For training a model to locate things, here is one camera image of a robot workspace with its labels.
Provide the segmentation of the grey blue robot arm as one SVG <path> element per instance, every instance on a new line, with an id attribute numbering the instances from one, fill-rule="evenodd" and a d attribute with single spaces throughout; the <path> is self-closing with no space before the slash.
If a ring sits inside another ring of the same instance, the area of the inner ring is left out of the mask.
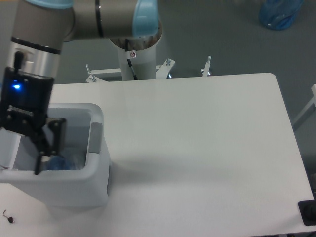
<path id="1" fill-rule="evenodd" d="M 140 38 L 158 32 L 155 0 L 20 0 L 0 93 L 0 126 L 28 137 L 38 156 L 60 154 L 64 118 L 47 110 L 63 43 L 77 38 Z"/>

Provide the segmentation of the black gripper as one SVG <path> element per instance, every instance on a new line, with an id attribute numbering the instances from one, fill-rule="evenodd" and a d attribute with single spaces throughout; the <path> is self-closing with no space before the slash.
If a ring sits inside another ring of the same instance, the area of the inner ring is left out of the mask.
<path id="1" fill-rule="evenodd" d="M 25 74 L 5 68 L 0 96 L 0 127 L 29 136 L 38 156 L 34 174 L 41 172 L 43 156 L 58 156 L 64 149 L 65 118 L 48 118 L 47 109 L 54 78 Z M 45 124 L 53 134 L 50 144 L 43 130 Z"/>

